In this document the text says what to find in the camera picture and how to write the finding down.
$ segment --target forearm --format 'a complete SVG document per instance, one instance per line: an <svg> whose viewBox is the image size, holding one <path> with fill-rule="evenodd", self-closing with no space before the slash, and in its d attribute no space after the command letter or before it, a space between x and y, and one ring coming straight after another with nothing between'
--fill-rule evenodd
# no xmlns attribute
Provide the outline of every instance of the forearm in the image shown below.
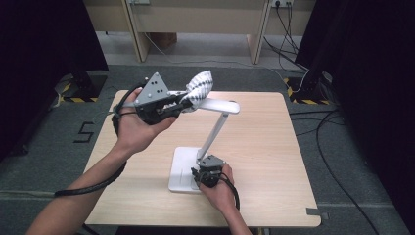
<svg viewBox="0 0 415 235"><path fill-rule="evenodd" d="M130 157L116 145L67 189L89 187L108 179ZM92 212L104 189L54 199L34 220L27 234L74 234Z"/></svg>
<svg viewBox="0 0 415 235"><path fill-rule="evenodd" d="M229 229L233 235L252 235L247 224L244 222L241 213L236 208L231 208L226 211L222 211Z"/></svg>

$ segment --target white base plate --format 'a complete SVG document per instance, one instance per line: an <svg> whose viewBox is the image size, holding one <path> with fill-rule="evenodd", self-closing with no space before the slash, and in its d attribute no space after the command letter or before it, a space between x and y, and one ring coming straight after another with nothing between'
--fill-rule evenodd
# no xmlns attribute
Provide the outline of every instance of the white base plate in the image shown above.
<svg viewBox="0 0 415 235"><path fill-rule="evenodd" d="M201 148L177 147L171 165L168 189L174 193L200 193L191 168L199 170L196 157Z"/></svg>

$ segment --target table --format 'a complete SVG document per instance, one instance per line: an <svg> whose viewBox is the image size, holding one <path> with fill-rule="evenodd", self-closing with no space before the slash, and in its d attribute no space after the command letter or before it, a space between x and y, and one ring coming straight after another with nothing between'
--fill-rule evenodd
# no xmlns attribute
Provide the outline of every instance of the table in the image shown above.
<svg viewBox="0 0 415 235"><path fill-rule="evenodd" d="M125 91L116 93L113 105ZM233 100L241 111L228 118L209 152L229 163L249 227L313 227L320 216L299 144L280 93L210 92L210 98ZM87 224L148 226L226 226L201 194L168 190L176 147L201 147L219 113L182 114L144 152L133 156L120 178L103 193ZM86 169L116 141L111 116L104 122Z"/></svg>

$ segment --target gray carpet floor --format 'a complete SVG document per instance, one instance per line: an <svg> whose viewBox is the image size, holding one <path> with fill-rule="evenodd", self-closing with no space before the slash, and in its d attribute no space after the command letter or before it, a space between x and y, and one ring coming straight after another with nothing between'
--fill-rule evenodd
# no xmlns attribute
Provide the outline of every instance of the gray carpet floor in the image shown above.
<svg viewBox="0 0 415 235"><path fill-rule="evenodd" d="M100 132L106 111L117 90L128 89L158 71L171 90L184 85L200 71L211 70L215 91L280 92L286 97L293 126L315 199L322 213L316 228L271 228L270 234L375 234L339 184L330 174L318 151L316 131L326 113L294 115L299 112L334 110L336 105L299 105L290 102L281 78L266 69L228 69L199 67L110 66L107 82L95 103L63 102L41 121L27 143L25 156L8 157L0 163L0 190L55 192L65 188L84 170ZM297 75L279 70L283 77ZM380 234L409 234L376 174L364 161L355 133L341 113L319 130L319 144L327 165L342 187L360 205ZM0 197L0 234L24 234L46 199ZM100 234L116 234L115 226L92 226Z"/></svg>

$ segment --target wall outlet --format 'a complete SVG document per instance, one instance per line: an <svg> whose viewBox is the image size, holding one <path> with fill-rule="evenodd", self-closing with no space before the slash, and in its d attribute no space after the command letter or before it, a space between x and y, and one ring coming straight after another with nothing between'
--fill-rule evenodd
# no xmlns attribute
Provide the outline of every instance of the wall outlet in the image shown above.
<svg viewBox="0 0 415 235"><path fill-rule="evenodd" d="M150 5L150 0L129 0L130 5Z"/></svg>
<svg viewBox="0 0 415 235"><path fill-rule="evenodd" d="M277 1L280 1L280 8L286 8L289 6L289 4L291 4L291 6L293 7L293 3L294 3L294 0L272 0L271 7L275 7L275 3Z"/></svg>

